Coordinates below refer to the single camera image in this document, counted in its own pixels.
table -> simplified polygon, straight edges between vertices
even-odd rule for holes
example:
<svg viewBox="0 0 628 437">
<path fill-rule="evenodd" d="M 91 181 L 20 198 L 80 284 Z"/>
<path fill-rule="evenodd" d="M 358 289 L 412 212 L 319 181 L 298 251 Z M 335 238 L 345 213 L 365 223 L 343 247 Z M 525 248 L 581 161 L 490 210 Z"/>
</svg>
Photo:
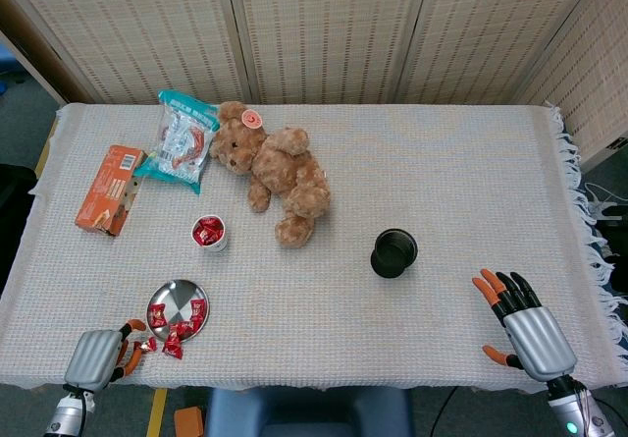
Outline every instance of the table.
<svg viewBox="0 0 628 437">
<path fill-rule="evenodd" d="M 494 365 L 509 350 L 471 278 L 482 267 L 524 274 L 563 327 L 591 388 L 626 381 L 607 272 L 586 244 L 578 171 L 556 109 L 523 106 L 258 106 L 268 131 L 301 126 L 326 170 L 331 212 L 309 244 L 280 248 L 274 199 L 251 213 L 248 181 L 217 163 L 201 195 L 145 180 L 118 238 L 74 226 L 109 145 L 150 149 L 158 106 L 66 106 L 0 300 L 0 382 L 61 383 L 84 330 L 143 317 L 164 282 L 187 278 L 211 301 L 209 322 L 177 361 L 148 355 L 128 383 L 258 385 L 540 385 Z M 228 224 L 219 254 L 196 247 L 199 215 Z M 378 233 L 414 235 L 401 277 L 375 275 Z"/>
</svg>

blue chair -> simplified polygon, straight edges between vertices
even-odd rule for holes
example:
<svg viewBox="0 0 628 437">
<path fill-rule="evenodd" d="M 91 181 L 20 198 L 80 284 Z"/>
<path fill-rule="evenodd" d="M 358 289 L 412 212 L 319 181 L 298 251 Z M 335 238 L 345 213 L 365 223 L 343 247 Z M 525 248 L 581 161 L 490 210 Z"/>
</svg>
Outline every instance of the blue chair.
<svg viewBox="0 0 628 437">
<path fill-rule="evenodd" d="M 389 387 L 215 389 L 205 437 L 413 437 L 410 397 Z"/>
<path fill-rule="evenodd" d="M 24 67 L 18 62 L 13 54 L 0 44 L 0 74 L 5 72 L 23 72 Z"/>
</svg>

orange box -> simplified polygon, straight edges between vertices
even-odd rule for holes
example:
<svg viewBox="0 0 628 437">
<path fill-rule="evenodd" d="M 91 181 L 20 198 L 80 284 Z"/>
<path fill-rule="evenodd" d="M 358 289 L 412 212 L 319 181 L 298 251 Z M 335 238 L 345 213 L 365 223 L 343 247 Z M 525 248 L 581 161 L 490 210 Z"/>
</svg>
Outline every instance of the orange box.
<svg viewBox="0 0 628 437">
<path fill-rule="evenodd" d="M 75 224 L 92 233 L 118 236 L 141 181 L 133 176 L 133 170 L 145 156 L 141 149 L 123 145 L 109 147 Z"/>
<path fill-rule="evenodd" d="M 177 437 L 203 437 L 203 414 L 199 408 L 175 411 Z"/>
</svg>

metal plate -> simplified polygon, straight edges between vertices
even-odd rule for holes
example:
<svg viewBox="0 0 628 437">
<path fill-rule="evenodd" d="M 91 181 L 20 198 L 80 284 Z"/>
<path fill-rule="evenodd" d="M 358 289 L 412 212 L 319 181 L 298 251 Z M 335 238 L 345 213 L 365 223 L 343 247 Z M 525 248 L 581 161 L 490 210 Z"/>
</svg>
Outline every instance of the metal plate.
<svg viewBox="0 0 628 437">
<path fill-rule="evenodd" d="M 148 307 L 146 308 L 146 324 L 152 333 L 162 342 L 165 342 L 170 332 L 170 325 L 177 324 L 180 321 L 187 321 L 192 315 L 191 300 L 205 300 L 207 307 L 205 308 L 205 317 L 203 323 L 198 330 L 189 337 L 182 339 L 181 342 L 190 340 L 196 334 L 198 334 L 209 316 L 209 300 L 202 288 L 189 280 L 173 280 L 172 282 L 165 283 L 159 290 L 155 292 L 153 298 L 150 299 Z M 166 309 L 164 315 L 168 321 L 168 325 L 164 327 L 151 327 L 148 320 L 148 309 L 151 304 L 165 304 Z"/>
</svg>

robot finger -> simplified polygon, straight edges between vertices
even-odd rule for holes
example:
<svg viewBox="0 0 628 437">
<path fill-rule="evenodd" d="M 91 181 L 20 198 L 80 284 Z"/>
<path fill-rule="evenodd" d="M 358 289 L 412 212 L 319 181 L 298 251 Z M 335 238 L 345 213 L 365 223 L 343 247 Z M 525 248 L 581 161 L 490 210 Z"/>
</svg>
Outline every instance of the robot finger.
<svg viewBox="0 0 628 437">
<path fill-rule="evenodd" d="M 526 281 L 525 278 L 523 278 L 517 272 L 510 272 L 510 276 L 512 277 L 512 280 L 514 280 L 517 283 L 517 285 L 519 285 L 519 288 L 521 289 L 523 296 L 526 298 L 526 300 L 528 301 L 528 304 L 530 304 L 531 307 L 541 306 L 541 302 L 539 301 L 537 294 L 534 293 L 534 290 L 532 290 L 532 287 Z"/>
<path fill-rule="evenodd" d="M 127 339 L 124 339 L 122 341 L 122 347 L 120 348 L 120 353 L 118 354 L 118 359 L 116 360 L 116 365 L 122 361 L 123 357 L 127 353 L 128 346 L 129 346 L 129 341 Z"/>
<path fill-rule="evenodd" d="M 141 349 L 135 349 L 133 351 L 133 354 L 131 355 L 131 358 L 129 359 L 129 363 L 127 363 L 125 366 L 116 366 L 116 368 L 114 368 L 114 372 L 112 373 L 109 382 L 113 383 L 114 381 L 117 381 L 124 376 L 131 375 L 139 364 L 140 360 Z"/>
<path fill-rule="evenodd" d="M 491 284 L 491 287 L 495 290 L 495 293 L 497 293 L 497 297 L 503 303 L 503 306 L 508 314 L 519 310 L 519 307 L 512 298 L 512 295 L 495 273 L 487 268 L 483 268 L 480 273 L 482 273 L 482 276 L 487 280 L 487 282 L 489 282 L 489 284 Z"/>
<path fill-rule="evenodd" d="M 495 316 L 497 316 L 497 319 L 499 319 L 499 322 L 503 326 L 503 318 L 509 312 L 512 312 L 512 311 L 508 312 L 505 309 L 505 307 L 503 306 L 503 303 L 499 300 L 499 298 L 497 297 L 497 294 L 495 293 L 495 291 L 493 291 L 493 289 L 489 286 L 489 284 L 487 284 L 487 282 L 485 282 L 481 278 L 475 277 L 473 279 L 473 284 L 478 290 L 480 290 L 480 293 L 484 295 L 484 298 L 491 306 L 491 309 L 495 313 Z"/>
<path fill-rule="evenodd" d="M 122 332 L 122 340 L 126 339 L 132 331 L 145 331 L 146 324 L 139 319 L 129 319 L 127 324 L 120 328 Z"/>
<path fill-rule="evenodd" d="M 519 290 L 519 287 L 517 287 L 517 284 L 514 283 L 510 277 L 501 272 L 497 273 L 497 277 L 501 280 L 502 283 L 504 283 L 504 285 L 508 289 L 508 292 L 514 298 L 514 302 L 517 304 L 517 307 L 519 309 L 527 309 L 531 306 L 531 304 L 528 304 L 527 300 L 523 296 L 523 293 L 521 293 L 521 290 Z"/>
<path fill-rule="evenodd" d="M 495 363 L 499 363 L 500 365 L 503 365 L 503 366 L 511 366 L 513 368 L 518 368 L 520 370 L 523 370 L 523 365 L 521 364 L 519 357 L 515 354 L 509 354 L 509 355 L 504 354 L 492 346 L 483 346 L 482 350 Z"/>
</svg>

